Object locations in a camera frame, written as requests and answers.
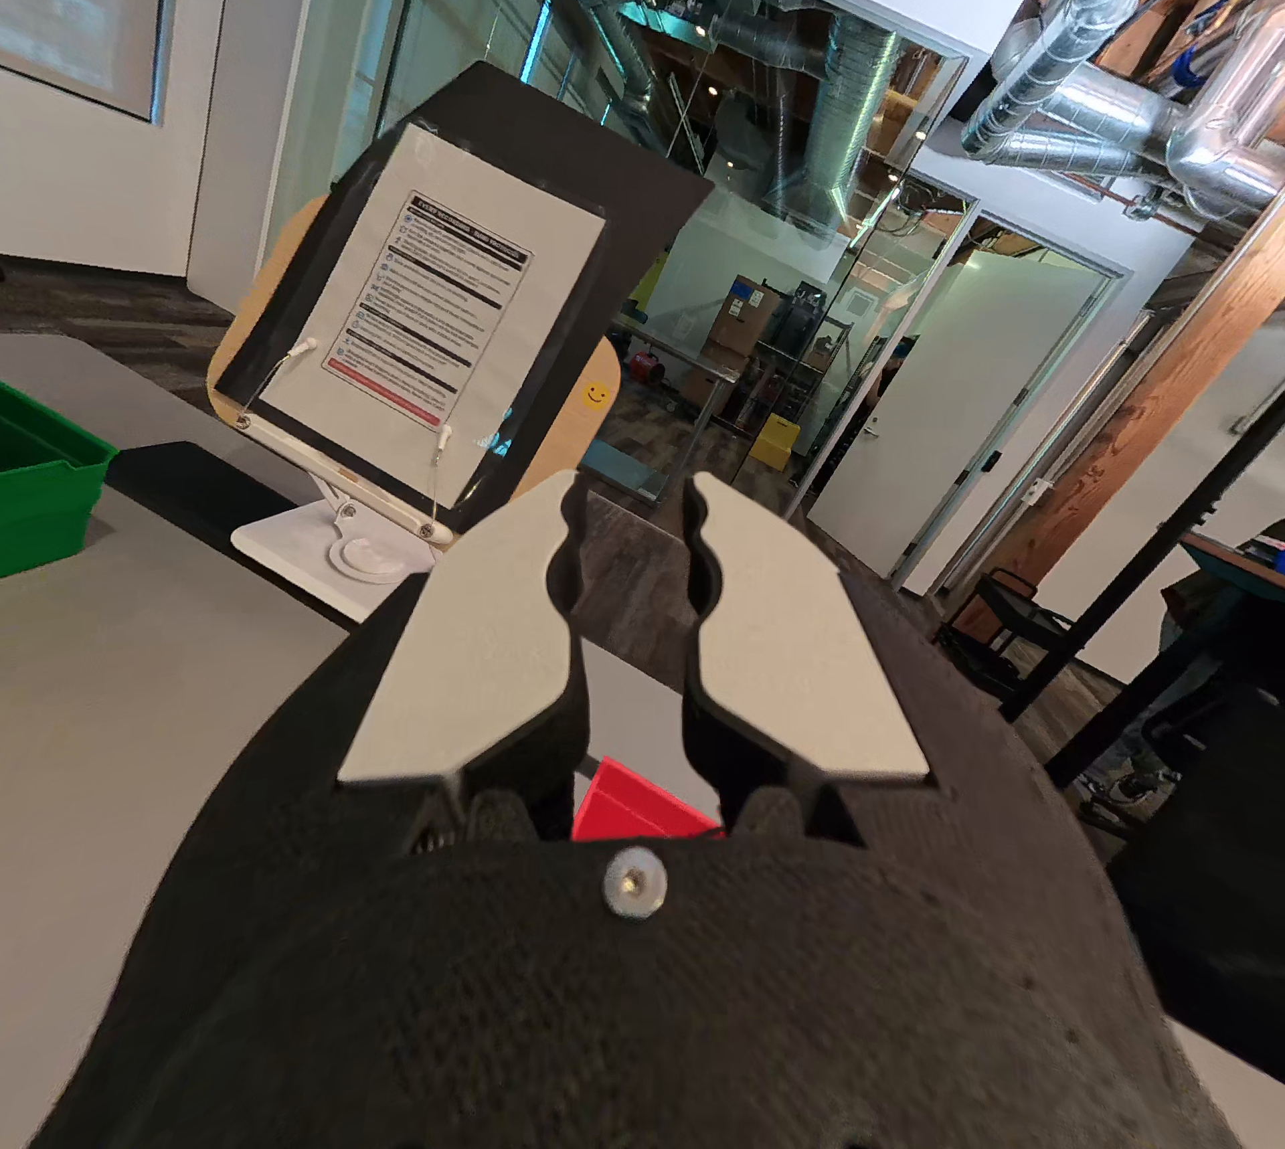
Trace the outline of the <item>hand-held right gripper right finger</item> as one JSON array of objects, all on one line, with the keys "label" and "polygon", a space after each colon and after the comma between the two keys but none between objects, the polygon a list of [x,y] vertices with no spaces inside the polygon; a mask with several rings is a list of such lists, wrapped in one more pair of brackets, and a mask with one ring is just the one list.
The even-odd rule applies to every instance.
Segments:
[{"label": "hand-held right gripper right finger", "polygon": [[775,786],[821,831],[847,786],[929,786],[929,758],[840,568],[707,472],[684,482],[680,537],[693,612],[680,742],[723,823],[731,831]]}]

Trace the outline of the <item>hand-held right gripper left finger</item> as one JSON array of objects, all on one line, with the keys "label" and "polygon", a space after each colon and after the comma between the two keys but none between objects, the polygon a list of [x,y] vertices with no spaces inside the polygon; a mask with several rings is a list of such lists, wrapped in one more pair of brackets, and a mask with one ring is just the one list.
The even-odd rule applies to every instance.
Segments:
[{"label": "hand-held right gripper left finger", "polygon": [[474,526],[424,578],[386,646],[356,644],[365,679],[333,791],[349,808],[438,798],[458,823],[483,793],[515,793],[545,840],[566,840],[588,754],[588,685],[573,606],[581,594],[585,482],[558,472]]}]

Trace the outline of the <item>red plastic bin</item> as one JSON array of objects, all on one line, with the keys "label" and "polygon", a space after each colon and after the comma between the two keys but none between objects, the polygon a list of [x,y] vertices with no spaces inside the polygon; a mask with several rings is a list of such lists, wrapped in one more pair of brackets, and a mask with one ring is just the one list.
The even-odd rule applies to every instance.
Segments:
[{"label": "red plastic bin", "polygon": [[639,771],[602,758],[573,812],[570,840],[723,840],[725,828]]}]

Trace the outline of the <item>green plastic bin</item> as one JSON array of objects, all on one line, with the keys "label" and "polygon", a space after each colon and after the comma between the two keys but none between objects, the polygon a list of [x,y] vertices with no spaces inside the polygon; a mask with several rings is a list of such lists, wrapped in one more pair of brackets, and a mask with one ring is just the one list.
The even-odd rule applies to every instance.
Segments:
[{"label": "green plastic bin", "polygon": [[0,387],[0,575],[73,557],[119,449]]}]

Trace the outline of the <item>frosted glass door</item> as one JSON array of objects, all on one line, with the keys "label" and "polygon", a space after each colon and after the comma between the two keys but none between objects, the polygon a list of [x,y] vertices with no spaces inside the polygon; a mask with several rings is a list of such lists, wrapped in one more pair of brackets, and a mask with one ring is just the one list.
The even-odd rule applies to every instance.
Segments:
[{"label": "frosted glass door", "polygon": [[974,250],[945,274],[809,525],[888,575],[1105,284],[1105,274],[1055,250]]}]

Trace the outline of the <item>black desk mat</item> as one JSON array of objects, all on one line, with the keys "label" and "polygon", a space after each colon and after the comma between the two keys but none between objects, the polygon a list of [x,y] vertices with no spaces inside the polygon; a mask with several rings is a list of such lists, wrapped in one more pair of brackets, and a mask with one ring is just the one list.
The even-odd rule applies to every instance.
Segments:
[{"label": "black desk mat", "polygon": [[291,499],[254,481],[249,472],[189,441],[172,441],[119,453],[105,472],[105,487],[172,525],[218,553],[235,560],[343,633],[356,630],[349,615],[328,606],[323,599],[307,594],[233,545],[235,530],[295,509]]}]

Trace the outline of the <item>cardboard box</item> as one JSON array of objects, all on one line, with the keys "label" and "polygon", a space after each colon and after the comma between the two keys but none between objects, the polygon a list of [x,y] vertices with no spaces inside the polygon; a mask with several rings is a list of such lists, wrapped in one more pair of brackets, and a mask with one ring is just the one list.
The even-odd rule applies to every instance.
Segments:
[{"label": "cardboard box", "polygon": [[723,349],[735,357],[750,357],[762,336],[769,332],[780,306],[780,291],[758,284],[747,276],[731,282],[725,305],[715,312],[715,321],[707,336],[707,349]]}]

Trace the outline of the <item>wooden instruction board stand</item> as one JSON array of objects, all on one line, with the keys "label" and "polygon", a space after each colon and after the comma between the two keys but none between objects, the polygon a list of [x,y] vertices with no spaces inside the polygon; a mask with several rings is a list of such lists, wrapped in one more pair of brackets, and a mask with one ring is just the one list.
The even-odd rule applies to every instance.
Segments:
[{"label": "wooden instruction board stand", "polygon": [[394,589],[538,482],[565,410],[653,261],[711,195],[701,177],[538,86],[474,62],[301,210],[207,374],[229,426],[318,499],[233,530],[323,612]]}]

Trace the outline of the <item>wooden standing desk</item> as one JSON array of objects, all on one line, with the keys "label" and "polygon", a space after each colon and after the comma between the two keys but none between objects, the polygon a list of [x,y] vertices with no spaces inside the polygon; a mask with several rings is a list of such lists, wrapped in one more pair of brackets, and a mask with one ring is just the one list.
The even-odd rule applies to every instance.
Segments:
[{"label": "wooden standing desk", "polygon": [[1135,716],[1144,716],[1226,630],[1240,621],[1247,599],[1281,605],[1281,573],[1270,570],[1237,547],[1226,547],[1200,533],[1220,505],[1224,492],[1258,463],[1258,456],[1281,434],[1285,398],[1275,400],[1247,423],[1237,445],[1215,464],[1215,472],[1158,525],[1153,539],[1118,570],[1118,575],[1094,599],[1094,605],[1062,633],[1045,660],[1024,675],[1023,687],[1002,700],[999,716],[1017,722],[1055,675],[1094,642],[1099,630],[1132,599],[1132,592],[1174,550],[1192,550],[1216,578],[1216,602],[1192,621],[1192,626],[1118,696],[1103,707],[1062,751],[1045,763],[1045,774],[1055,791],[1069,791],[1105,751],[1112,751]]}]

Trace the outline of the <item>black office chair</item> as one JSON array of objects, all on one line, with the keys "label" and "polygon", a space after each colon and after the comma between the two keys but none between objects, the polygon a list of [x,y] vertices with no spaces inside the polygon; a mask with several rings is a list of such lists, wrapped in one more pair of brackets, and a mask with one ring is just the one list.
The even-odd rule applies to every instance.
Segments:
[{"label": "black office chair", "polygon": [[1281,685],[1226,671],[1145,726],[1177,786],[1108,865],[1165,1013],[1285,1077]]}]

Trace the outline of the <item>silver insulated pipes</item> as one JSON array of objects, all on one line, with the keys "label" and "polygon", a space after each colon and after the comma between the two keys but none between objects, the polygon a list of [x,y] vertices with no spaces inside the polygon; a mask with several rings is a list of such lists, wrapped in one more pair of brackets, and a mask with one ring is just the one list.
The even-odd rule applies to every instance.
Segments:
[{"label": "silver insulated pipes", "polygon": [[1179,106],[1094,66],[1141,0],[1049,0],[991,57],[995,89],[960,134],[970,157],[1074,177],[1155,177],[1204,219],[1258,218],[1281,192],[1281,0],[1252,3],[1230,54]]}]

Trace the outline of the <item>glass partition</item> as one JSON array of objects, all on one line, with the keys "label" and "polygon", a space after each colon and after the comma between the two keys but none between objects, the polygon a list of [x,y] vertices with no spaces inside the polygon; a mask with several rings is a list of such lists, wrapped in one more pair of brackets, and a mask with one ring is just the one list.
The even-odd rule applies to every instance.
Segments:
[{"label": "glass partition", "polygon": [[[650,492],[715,404],[687,468],[769,509],[815,474],[810,503],[966,210],[903,177],[963,60],[830,0],[311,0],[266,244],[474,62],[711,181],[623,306],[658,342],[610,336],[606,476]],[[736,276],[780,291],[750,357],[704,347]],[[771,412],[802,426],[785,472],[750,458]]]}]

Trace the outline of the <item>wooden support post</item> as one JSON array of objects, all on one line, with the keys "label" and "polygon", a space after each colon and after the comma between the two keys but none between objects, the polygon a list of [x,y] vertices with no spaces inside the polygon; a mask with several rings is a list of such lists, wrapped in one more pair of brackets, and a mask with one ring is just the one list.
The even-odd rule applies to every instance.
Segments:
[{"label": "wooden support post", "polygon": [[1145,464],[1285,295],[1285,195],[1246,232],[1177,336],[1141,374],[1103,431],[989,553],[989,568],[1041,583]]}]

